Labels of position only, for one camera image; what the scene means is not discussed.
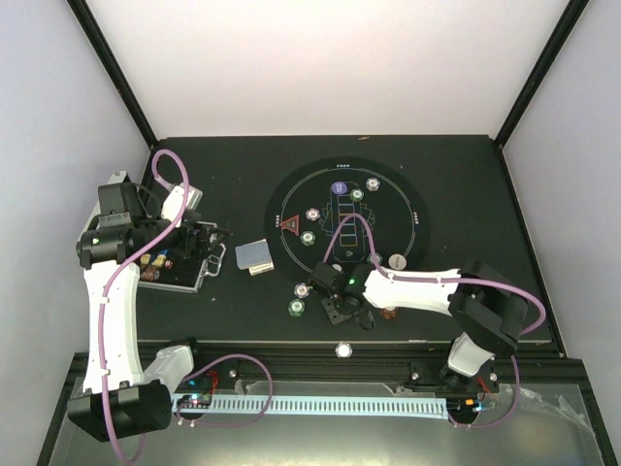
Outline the purple round blind button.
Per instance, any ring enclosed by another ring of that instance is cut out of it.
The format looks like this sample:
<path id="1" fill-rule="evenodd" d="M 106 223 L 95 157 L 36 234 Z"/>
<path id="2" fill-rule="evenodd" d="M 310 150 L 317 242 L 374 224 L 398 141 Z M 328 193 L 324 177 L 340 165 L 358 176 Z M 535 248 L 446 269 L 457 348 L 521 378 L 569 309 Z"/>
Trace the purple round blind button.
<path id="1" fill-rule="evenodd" d="M 349 187 L 345 182 L 333 182 L 331 184 L 331 192 L 336 196 L 345 196 L 349 192 Z"/>

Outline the green poker chip stack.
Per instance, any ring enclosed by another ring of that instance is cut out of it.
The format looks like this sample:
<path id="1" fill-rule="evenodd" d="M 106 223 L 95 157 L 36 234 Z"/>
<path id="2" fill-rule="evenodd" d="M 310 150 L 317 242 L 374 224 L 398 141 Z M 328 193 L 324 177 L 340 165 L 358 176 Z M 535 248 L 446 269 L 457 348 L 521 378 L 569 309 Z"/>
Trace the green poker chip stack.
<path id="1" fill-rule="evenodd" d="M 305 303 L 302 299 L 293 299 L 288 303 L 288 312 L 291 316 L 301 316 L 305 311 Z"/>

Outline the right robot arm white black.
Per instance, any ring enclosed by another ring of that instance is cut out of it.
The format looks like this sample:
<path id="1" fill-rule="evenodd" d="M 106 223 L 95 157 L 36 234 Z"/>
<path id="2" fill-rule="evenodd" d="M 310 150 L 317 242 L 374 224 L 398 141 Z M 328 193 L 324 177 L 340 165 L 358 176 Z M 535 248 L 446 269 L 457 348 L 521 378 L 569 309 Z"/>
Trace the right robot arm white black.
<path id="1" fill-rule="evenodd" d="M 440 384 L 464 392 L 496 356 L 516 353 L 528 313 L 527 299 L 499 275 L 474 261 L 462 269 L 410 272 L 358 265 L 350 272 L 318 263 L 307 280 L 323 303 L 355 316 L 372 309 L 414 309 L 449 316 L 461 330 L 439 373 Z"/>

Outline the blue chip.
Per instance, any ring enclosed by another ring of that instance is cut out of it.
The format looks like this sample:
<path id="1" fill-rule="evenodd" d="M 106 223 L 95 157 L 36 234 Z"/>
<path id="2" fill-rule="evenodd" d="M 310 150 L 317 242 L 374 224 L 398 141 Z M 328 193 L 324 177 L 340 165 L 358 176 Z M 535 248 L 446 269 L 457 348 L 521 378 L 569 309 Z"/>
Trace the blue chip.
<path id="1" fill-rule="evenodd" d="M 298 299 L 304 299 L 309 296 L 310 288 L 305 283 L 298 283 L 294 287 L 294 294 Z"/>

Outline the white chip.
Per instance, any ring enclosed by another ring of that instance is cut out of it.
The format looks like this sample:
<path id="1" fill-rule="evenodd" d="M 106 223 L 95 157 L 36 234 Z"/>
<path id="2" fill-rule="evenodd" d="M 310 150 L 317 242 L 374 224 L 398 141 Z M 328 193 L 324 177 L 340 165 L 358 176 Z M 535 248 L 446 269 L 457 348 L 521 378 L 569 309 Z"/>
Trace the white chip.
<path id="1" fill-rule="evenodd" d="M 346 342 L 339 342 L 335 347 L 335 354 L 338 358 L 349 358 L 353 353 L 352 346 Z"/>

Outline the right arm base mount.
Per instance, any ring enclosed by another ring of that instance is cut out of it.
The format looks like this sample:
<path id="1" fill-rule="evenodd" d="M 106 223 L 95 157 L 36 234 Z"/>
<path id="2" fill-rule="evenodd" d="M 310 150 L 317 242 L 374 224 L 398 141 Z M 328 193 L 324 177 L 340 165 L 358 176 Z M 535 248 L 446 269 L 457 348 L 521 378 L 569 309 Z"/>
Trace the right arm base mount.
<path id="1" fill-rule="evenodd" d="M 478 416 L 496 407 L 499 388 L 484 368 L 481 375 L 464 376 L 451 369 L 440 359 L 415 359 L 409 364 L 410 376 L 406 386 L 415 392 L 430 393 L 446 401 L 452 420 L 473 424 Z"/>

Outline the red triangular dealer button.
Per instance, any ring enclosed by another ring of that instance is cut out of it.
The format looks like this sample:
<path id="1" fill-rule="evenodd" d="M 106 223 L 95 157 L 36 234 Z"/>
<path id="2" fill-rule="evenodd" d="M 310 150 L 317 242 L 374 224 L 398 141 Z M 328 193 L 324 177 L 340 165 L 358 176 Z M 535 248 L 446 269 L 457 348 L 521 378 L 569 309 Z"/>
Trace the red triangular dealer button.
<path id="1" fill-rule="evenodd" d="M 300 216 L 295 215 L 286 220 L 283 220 L 279 226 L 282 231 L 289 231 L 292 234 L 298 236 L 300 234 Z"/>

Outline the blue playing card deck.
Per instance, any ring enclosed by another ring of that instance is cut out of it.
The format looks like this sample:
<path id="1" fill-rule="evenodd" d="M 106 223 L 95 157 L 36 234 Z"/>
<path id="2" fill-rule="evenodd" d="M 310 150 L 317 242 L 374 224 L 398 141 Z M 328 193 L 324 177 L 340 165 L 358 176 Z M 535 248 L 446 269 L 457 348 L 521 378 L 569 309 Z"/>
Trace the blue playing card deck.
<path id="1" fill-rule="evenodd" d="M 266 239 L 235 247 L 236 262 L 240 270 L 248 270 L 272 262 Z"/>

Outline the white round blind button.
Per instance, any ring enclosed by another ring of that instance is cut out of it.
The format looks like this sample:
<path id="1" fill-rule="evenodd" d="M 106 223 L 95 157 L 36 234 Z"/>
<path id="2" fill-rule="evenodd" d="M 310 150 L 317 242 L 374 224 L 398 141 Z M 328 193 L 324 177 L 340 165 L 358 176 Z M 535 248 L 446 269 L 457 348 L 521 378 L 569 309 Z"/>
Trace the white round blind button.
<path id="1" fill-rule="evenodd" d="M 408 263 L 403 255 L 394 253 L 388 258 L 388 265 L 394 270 L 405 270 Z"/>

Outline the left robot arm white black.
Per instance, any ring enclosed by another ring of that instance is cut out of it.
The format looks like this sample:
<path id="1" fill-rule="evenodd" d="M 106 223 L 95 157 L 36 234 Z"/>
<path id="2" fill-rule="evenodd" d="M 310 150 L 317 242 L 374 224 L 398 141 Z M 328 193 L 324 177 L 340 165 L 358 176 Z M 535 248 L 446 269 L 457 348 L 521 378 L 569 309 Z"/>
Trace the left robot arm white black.
<path id="1" fill-rule="evenodd" d="M 209 365 L 194 354 L 193 338 L 161 349 L 144 368 L 136 321 L 140 283 L 195 292 L 205 276 L 218 276 L 228 233 L 202 221 L 195 211 L 201 197 L 193 186 L 176 185 L 151 216 L 136 184 L 98 189 L 76 246 L 89 300 L 89 353 L 68 417 L 99 442 L 166 428 L 180 383 L 207 379 Z"/>

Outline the red poker chip stack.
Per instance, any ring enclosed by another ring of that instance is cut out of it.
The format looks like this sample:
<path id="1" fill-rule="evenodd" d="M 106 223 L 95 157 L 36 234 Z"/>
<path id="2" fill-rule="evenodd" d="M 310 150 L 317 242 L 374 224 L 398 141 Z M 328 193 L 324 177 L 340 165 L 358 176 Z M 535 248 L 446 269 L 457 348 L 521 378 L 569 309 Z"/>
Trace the red poker chip stack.
<path id="1" fill-rule="evenodd" d="M 394 309 L 382 309 L 380 315 L 384 319 L 394 319 L 397 316 L 397 311 Z"/>

